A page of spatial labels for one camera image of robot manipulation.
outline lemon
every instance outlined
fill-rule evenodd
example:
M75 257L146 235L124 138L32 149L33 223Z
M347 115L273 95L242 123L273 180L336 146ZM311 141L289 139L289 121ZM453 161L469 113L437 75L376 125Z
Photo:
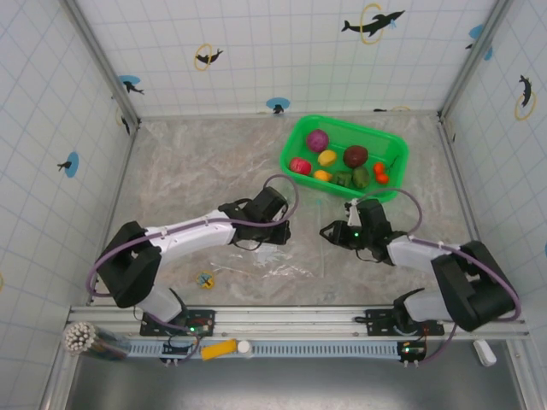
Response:
M319 154L317 161L322 167L330 167L336 162L336 152L327 149Z
M314 172L314 178L320 179L321 181L328 182L331 180L332 174L320 169L319 171Z

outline white tile wall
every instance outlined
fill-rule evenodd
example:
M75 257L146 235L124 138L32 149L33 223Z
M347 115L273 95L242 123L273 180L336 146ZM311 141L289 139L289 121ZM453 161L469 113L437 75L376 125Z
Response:
M58 2L0 7L0 408L26 409L84 301L129 138ZM72 151L68 179L56 164Z
M439 109L469 54L469 31L494 2L379 0L381 11L369 9L363 24L380 12L404 14L373 45L358 32L341 32L345 20L359 24L371 3L365 0L80 5L116 72L141 79L145 95L129 97L145 117L270 111L272 97L290 100L293 112ZM202 44L223 53L199 72L194 57Z
M523 302L547 376L547 14L544 2L516 1L451 116L454 147L473 213ZM515 105L530 79L522 117Z

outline green tray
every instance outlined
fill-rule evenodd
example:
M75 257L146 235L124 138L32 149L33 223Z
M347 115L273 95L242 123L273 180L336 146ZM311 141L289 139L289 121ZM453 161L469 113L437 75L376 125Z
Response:
M326 132L329 137L328 149L336 152L336 162L330 167L321 167L317 162L319 154L309 150L306 146L306 137L310 132L317 129ZM345 149L351 145L361 145L368 149L368 160L365 163L365 168L370 172L371 183L369 186L358 189L352 183L349 188L344 188L313 177L314 172L318 169L324 169L328 173L350 171L350 168L345 166L343 158ZM289 163L295 157L303 158L311 163L312 172L309 176L294 173L289 169ZM294 126L291 136L287 140L283 151L281 151L280 165L283 172L291 175L299 184L352 199L388 186L400 188L403 184L404 170L408 158L409 147L397 135L322 115L307 115L302 117ZM374 179L373 165L376 162L383 162L386 168L391 166L387 172L390 177L390 182L387 185L378 184ZM380 202L387 202L395 196L397 196L397 193L393 191L381 193L374 197Z

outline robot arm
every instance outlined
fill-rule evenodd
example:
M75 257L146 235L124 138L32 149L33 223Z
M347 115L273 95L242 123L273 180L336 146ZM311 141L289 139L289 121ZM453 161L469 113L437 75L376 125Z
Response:
M440 247L423 246L413 242L406 232L393 231L378 200L354 200L345 207L348 221L332 222L320 231L322 237L346 249L369 249L377 262L429 272L437 279L439 290L415 290L396 300L394 308L403 310L394 314L400 328L409 321L432 319L453 320L465 331L473 331L515 309L512 298L499 283L461 256ZM483 243L471 241L451 248L482 262L510 286Z
M139 237L160 233L103 263L98 273L120 308L139 306L146 313L169 322L185 312L185 305L169 288L155 284L156 275L168 263L211 246L237 244L243 240L285 244L291 237L289 221L271 227L252 227L218 219L267 223L279 220L288 209L287 200L274 188L265 187L256 198L226 203L201 218L174 225L143 228L129 222L116 233L103 255ZM191 226L178 233L176 228Z

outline green pepper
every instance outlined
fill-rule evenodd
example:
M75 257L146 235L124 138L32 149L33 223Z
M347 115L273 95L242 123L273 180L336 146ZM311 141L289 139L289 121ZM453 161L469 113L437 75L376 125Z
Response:
M370 174L365 167L357 167L353 169L352 180L355 186L361 190L370 184Z
M347 171L337 171L333 174L331 182L345 188L350 188L351 173L348 173Z

